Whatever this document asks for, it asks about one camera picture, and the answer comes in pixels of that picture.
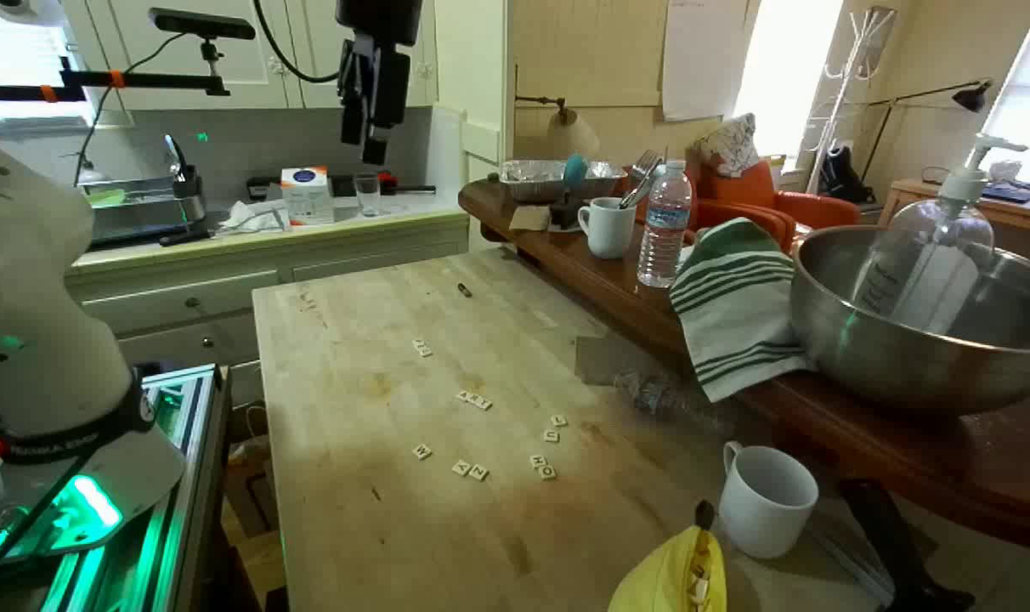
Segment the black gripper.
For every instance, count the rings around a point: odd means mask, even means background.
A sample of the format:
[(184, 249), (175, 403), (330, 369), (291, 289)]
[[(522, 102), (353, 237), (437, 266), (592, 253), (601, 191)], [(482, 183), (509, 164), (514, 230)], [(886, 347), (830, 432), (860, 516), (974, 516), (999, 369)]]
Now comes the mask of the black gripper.
[(336, 75), (340, 140), (353, 142), (365, 164), (381, 166), (389, 133), (407, 107), (407, 49), (417, 37), (423, 0), (336, 0), (336, 21), (349, 30)]

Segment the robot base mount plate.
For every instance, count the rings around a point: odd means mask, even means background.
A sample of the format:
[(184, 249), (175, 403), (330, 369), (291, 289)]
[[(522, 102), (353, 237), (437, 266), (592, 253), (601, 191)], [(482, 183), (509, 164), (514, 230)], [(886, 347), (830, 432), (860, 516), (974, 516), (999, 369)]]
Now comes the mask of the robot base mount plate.
[(47, 477), (50, 501), (0, 511), (0, 612), (192, 612), (216, 528), (216, 485), (225, 449), (222, 373), (162, 371), (143, 380), (158, 432), (170, 442), (176, 484), (145, 508), (158, 477), (151, 456), (132, 456), (136, 481), (123, 490), (100, 459)]

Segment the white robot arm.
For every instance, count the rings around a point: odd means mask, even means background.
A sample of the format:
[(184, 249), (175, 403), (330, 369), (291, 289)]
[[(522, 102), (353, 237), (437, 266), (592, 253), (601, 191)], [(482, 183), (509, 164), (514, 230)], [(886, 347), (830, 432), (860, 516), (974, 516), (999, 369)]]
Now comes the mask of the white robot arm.
[[(216, 37), (253, 41), (243, 16), (151, 9), (159, 30), (205, 37), (211, 75), (71, 72), (60, 84), (0, 84), (0, 102), (81, 102), (106, 90), (199, 90), (227, 94), (216, 72)], [(55, 0), (0, 0), (0, 16), (50, 29)], [(389, 128), (405, 120), (423, 0), (336, 0), (344, 45), (336, 94), (344, 142), (365, 164), (384, 164)], [(88, 318), (64, 275), (92, 243), (92, 203), (0, 150), (0, 484), (18, 523), (0, 528), (0, 555), (34, 542), (32, 555), (95, 549), (159, 504), (184, 477), (184, 454), (168, 442), (143, 403), (141, 373), (115, 332)]]

